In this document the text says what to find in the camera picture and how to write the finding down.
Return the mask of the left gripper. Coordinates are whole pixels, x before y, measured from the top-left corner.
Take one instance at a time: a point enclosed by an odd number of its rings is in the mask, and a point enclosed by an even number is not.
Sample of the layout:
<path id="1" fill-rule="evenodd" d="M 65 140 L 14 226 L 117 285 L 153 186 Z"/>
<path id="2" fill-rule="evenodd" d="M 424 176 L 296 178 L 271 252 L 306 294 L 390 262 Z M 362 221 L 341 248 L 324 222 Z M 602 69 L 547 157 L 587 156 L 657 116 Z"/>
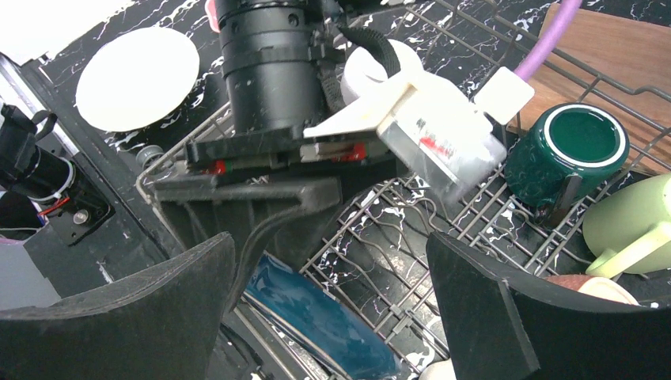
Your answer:
<path id="1" fill-rule="evenodd" d="M 297 128 L 245 132 L 187 142 L 187 167 L 201 174 L 154 184 L 154 204 L 186 248 L 229 233 L 235 250 L 226 256 L 225 306 L 230 312 L 265 251 L 298 270 L 316 249 L 343 201 L 332 177 L 363 169 L 383 180 L 408 171 L 373 131 L 300 137 Z M 311 179 L 239 184 L 287 173 Z"/>

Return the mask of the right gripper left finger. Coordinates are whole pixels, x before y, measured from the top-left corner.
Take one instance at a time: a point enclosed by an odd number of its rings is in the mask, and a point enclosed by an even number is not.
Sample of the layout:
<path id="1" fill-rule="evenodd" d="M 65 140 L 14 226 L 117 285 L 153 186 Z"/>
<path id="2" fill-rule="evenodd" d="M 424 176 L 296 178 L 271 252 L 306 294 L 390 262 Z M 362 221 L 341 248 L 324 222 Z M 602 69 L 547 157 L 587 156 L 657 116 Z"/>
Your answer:
<path id="1" fill-rule="evenodd" d="M 52 306 L 2 311 L 2 378 L 204 379 L 234 253 L 221 233 Z"/>

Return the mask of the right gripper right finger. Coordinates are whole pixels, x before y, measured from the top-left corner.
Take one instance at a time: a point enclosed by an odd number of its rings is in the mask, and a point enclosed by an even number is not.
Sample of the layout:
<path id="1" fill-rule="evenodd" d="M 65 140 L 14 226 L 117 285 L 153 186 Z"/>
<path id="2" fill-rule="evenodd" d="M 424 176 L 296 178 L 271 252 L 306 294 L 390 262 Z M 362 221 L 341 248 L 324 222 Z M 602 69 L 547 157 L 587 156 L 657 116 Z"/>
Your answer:
<path id="1" fill-rule="evenodd" d="M 431 282 L 459 379 L 667 379 L 670 311 L 561 287 L 440 232 Z"/>

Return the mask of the cream white mug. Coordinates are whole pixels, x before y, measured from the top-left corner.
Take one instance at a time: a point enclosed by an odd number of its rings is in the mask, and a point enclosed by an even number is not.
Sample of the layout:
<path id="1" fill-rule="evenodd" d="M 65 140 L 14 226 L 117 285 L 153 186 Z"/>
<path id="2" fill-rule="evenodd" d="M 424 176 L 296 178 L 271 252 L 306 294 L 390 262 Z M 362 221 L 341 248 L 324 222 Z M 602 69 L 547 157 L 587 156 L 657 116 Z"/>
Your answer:
<path id="1" fill-rule="evenodd" d="M 432 363 L 423 370 L 418 380 L 456 380 L 451 359 Z"/>

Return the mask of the pink mug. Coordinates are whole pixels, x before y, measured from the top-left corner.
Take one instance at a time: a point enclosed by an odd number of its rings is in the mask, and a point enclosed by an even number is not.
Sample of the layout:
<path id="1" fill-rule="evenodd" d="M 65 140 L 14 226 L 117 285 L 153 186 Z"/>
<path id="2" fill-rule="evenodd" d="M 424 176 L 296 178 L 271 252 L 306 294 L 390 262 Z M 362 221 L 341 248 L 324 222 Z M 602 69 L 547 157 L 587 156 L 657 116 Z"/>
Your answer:
<path id="1" fill-rule="evenodd" d="M 553 275 L 547 277 L 546 280 L 584 295 L 628 305 L 639 305 L 639 302 L 632 294 L 616 282 L 607 278 L 591 275 Z"/>

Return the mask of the white plate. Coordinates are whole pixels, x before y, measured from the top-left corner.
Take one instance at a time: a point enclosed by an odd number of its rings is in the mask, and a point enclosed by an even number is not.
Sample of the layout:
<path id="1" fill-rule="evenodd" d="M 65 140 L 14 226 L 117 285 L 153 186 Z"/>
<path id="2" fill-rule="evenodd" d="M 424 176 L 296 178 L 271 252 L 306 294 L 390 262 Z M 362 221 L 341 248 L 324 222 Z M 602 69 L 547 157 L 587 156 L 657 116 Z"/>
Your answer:
<path id="1" fill-rule="evenodd" d="M 79 78 L 75 105 L 102 131 L 147 127 L 178 108 L 199 76 L 194 43 L 171 28 L 147 27 L 105 44 Z"/>

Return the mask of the dark blue plate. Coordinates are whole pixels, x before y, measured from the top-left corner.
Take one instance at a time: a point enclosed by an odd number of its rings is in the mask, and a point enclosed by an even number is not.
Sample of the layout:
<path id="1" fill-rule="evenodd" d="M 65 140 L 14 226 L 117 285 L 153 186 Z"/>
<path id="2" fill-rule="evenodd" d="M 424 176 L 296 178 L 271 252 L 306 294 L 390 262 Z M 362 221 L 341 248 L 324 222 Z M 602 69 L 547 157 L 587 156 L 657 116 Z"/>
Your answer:
<path id="1" fill-rule="evenodd" d="M 383 379 L 400 372 L 391 348 L 356 313 L 272 256 L 261 257 L 243 299 L 343 377 Z"/>

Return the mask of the light green mug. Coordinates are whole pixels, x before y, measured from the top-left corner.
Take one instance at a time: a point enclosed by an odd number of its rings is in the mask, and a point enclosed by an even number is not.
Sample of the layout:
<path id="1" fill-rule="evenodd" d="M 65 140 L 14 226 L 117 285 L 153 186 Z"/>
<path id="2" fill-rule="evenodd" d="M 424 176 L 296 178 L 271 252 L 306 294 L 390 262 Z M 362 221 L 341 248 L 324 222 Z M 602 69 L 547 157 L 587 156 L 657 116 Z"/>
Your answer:
<path id="1" fill-rule="evenodd" d="M 590 206 L 582 234 L 595 260 L 589 276 L 613 278 L 670 268 L 670 175 L 622 188 Z"/>

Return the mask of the dark green mug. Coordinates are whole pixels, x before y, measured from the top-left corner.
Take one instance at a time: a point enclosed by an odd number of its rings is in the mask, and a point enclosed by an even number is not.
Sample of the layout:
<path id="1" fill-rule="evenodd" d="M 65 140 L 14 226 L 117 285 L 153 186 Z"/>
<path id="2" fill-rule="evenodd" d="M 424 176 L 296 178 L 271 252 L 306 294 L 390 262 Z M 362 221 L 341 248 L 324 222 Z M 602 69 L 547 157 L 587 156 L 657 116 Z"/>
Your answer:
<path id="1" fill-rule="evenodd" d="M 630 141 L 623 124 L 591 104 L 565 103 L 543 112 L 511 149 L 504 169 L 511 192 L 554 229 L 571 208 L 625 163 Z"/>

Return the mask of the patterned white bowl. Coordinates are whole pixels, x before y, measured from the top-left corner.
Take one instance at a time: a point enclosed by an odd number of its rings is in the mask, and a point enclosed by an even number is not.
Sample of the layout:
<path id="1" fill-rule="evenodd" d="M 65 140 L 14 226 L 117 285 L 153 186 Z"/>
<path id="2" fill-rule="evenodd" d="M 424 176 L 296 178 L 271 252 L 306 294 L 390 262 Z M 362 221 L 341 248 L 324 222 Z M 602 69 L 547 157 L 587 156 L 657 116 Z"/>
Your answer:
<path id="1" fill-rule="evenodd" d="M 423 70 L 423 63 L 409 45 L 389 39 L 403 70 Z M 383 66 L 362 47 L 355 48 L 345 63 L 340 89 L 345 105 L 356 101 L 377 84 L 389 78 Z"/>

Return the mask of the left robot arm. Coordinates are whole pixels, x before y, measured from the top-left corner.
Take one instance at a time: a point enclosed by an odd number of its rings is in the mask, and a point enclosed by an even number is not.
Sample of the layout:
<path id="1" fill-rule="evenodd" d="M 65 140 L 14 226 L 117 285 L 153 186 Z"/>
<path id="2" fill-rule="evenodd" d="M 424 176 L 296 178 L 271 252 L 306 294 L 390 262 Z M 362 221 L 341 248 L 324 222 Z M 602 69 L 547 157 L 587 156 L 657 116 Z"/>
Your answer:
<path id="1" fill-rule="evenodd" d="M 223 275 L 232 310 L 271 246 L 302 264 L 322 237 L 323 216 L 361 191 L 398 177 L 405 165 L 373 131 L 323 126 L 344 109 L 336 67 L 341 35 L 371 53 L 386 74 L 400 62 L 377 30 L 349 26 L 348 16 L 379 10 L 371 1 L 217 1 L 222 77 L 233 134 L 184 143 L 185 173 L 154 182 L 154 199 L 176 238 L 192 247 L 221 232 L 235 250 Z"/>

